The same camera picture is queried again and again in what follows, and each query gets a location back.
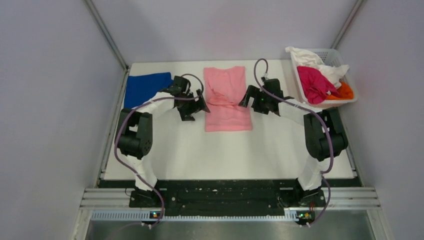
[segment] white plastic basket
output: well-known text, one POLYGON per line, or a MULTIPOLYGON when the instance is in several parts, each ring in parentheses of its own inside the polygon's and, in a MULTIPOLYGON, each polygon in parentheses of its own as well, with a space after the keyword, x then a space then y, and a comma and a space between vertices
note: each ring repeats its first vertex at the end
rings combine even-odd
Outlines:
MULTIPOLYGON (((342 56, 340 55, 340 52, 337 51, 336 49, 329 49, 329 48, 314 48, 314 49, 307 49, 313 53, 316 53, 324 62, 325 65, 328 66, 332 66, 332 67, 339 67, 341 65, 343 65, 343 59, 342 56)), ((347 104, 347 103, 353 103, 356 100, 358 100, 358 91, 355 87, 355 83, 353 81, 353 79, 351 78, 351 76, 349 75, 349 71, 347 71, 346 75, 340 79, 340 81, 344 82, 345 84, 349 85, 349 87, 352 89, 353 91, 353 99, 348 99, 348 100, 324 100, 323 102, 321 102, 320 104, 310 104, 308 102, 308 99, 305 96, 304 90, 302 88, 302 83, 301 83, 301 79, 299 78, 299 73, 298 73, 298 69, 296 66, 295 61, 293 60, 293 53, 290 53, 291 55, 291 63, 293 65, 294 68, 294 74, 296 75, 296 80, 297 80, 297 90, 299 92, 299 96, 301 98, 302 102, 307 103, 310 106, 316 107, 316 108, 331 108, 331 107, 338 107, 341 106, 343 104, 347 104)))

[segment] blue fabric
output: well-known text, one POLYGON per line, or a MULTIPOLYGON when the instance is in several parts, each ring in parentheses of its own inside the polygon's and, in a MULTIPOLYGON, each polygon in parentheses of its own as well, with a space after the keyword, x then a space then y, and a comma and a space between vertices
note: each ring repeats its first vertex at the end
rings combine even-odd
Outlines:
POLYGON ((123 107, 126 109, 137 107, 153 98, 160 90, 168 88, 171 83, 170 72, 129 76, 126 81, 123 107))

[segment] gray floor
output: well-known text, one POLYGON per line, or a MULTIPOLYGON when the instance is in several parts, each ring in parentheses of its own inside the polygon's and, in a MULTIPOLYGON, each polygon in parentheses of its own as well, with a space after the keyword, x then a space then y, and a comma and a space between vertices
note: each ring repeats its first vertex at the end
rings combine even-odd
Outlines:
POLYGON ((124 221, 93 221, 86 240, 373 240, 365 211, 328 211, 311 228, 291 222, 162 222, 149 230, 124 221))

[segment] white table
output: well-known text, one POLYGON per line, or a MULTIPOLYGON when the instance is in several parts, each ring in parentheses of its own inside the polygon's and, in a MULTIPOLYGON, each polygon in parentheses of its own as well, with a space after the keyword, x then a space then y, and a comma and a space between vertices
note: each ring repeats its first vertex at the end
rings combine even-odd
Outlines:
MULTIPOLYGON (((269 60, 269 78, 278 78, 285 96, 298 97, 298 88, 289 60, 269 60)), ((172 76, 191 73, 203 81, 203 69, 245 66, 246 85, 255 85, 255 60, 188 61, 134 63, 130 76, 171 72, 172 76)), ((262 76, 265 64, 258 65, 262 76)), ((191 90, 200 88, 187 77, 191 90)), ((252 131, 205 132, 205 113, 194 114, 196 121, 182 122, 176 109, 153 121, 153 146, 143 161, 151 161, 160 180, 240 180, 295 179, 305 166, 308 151, 304 127, 273 113, 264 115, 251 109, 252 131)), ((327 166, 329 159, 321 164, 327 166)), ((334 160, 328 179, 354 177, 346 151, 334 160)), ((104 180, 133 180, 110 150, 104 180)))

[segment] gray wall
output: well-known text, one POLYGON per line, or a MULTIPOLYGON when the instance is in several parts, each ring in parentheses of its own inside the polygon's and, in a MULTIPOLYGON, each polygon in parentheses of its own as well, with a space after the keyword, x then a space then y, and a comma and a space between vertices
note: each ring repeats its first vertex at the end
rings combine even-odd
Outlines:
POLYGON ((279 59, 290 45, 329 48, 355 2, 94 0, 130 64, 279 59))
POLYGON ((0 239, 69 239, 123 71, 81 0, 0 3, 0 239))
POLYGON ((360 97, 342 108, 396 239, 423 239, 424 1, 368 1, 341 44, 360 97))

